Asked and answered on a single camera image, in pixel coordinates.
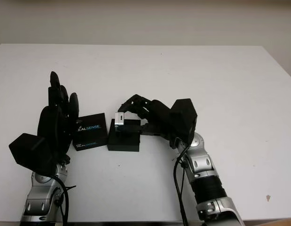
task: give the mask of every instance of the black box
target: black box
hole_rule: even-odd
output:
[[[107,140],[104,113],[79,117],[72,142],[77,151],[106,145]]]
[[[139,125],[140,120],[125,119],[125,125]],[[124,133],[115,131],[115,119],[112,119],[109,138],[108,138],[108,150],[109,151],[127,151],[138,152],[140,144],[139,133]]]

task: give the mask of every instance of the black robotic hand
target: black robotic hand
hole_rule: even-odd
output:
[[[178,99],[171,108],[168,108],[158,100],[150,101],[136,94],[123,103],[118,110],[119,113],[127,111],[137,114],[141,119],[147,119],[148,123],[143,126],[118,124],[117,131],[161,136],[169,140],[170,147],[173,149],[177,147],[179,140],[186,144],[192,142],[197,113],[191,99]]]
[[[68,98],[67,90],[60,85],[55,72],[50,74],[50,84],[48,106],[41,112],[37,136],[23,133],[9,145],[19,165],[48,177],[55,174],[57,163],[70,162],[66,153],[79,116],[76,93]]]

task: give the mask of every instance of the small black block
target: small black block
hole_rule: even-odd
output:
[[[125,119],[125,125],[140,125],[140,120]],[[124,133],[115,131],[115,119],[112,119],[109,137],[109,151],[138,152],[140,144],[139,133]]]

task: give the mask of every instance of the silver metal part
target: silver metal part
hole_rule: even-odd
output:
[[[182,152],[185,148],[185,144],[181,143],[178,150]],[[194,134],[190,148],[184,156],[184,161],[189,166],[186,173],[190,183],[195,179],[212,175],[218,176],[214,164],[204,148],[204,139],[198,133]]]
[[[206,216],[206,219],[210,219],[210,216],[211,216],[213,220],[208,220],[207,222],[209,221],[217,222],[217,216],[220,216],[220,214],[223,214],[223,213],[229,213],[228,218],[236,219],[236,221],[234,221],[235,225],[244,226],[244,222],[239,216],[237,209],[230,197],[222,197],[222,198],[202,202],[197,205],[197,212],[204,214]]]
[[[115,127],[123,126],[125,124],[125,114],[124,112],[115,113]]]
[[[178,146],[178,150],[181,153],[186,148],[184,143]],[[212,162],[209,154],[204,148],[204,139],[198,134],[194,134],[192,144],[187,150],[184,158],[184,162],[187,165],[186,173],[189,183],[194,180],[207,177],[217,176],[218,173],[215,169],[214,163]],[[232,226],[244,226],[244,223],[239,216],[236,207],[231,198],[222,197],[214,200],[197,204],[197,211],[199,214],[205,216],[205,223],[209,226],[217,225],[217,222],[226,222],[227,225]]]
[[[65,182],[66,167],[58,164],[55,176]],[[32,187],[26,199],[21,221],[56,221],[58,206],[55,204],[55,200],[60,199],[62,193],[60,184],[52,178],[35,172],[31,175],[31,182]]]

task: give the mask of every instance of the realsense logo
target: realsense logo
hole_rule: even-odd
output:
[[[100,125],[94,125],[94,126],[88,126],[88,127],[79,127],[78,132],[84,131],[84,130],[92,130],[92,129],[100,129]]]

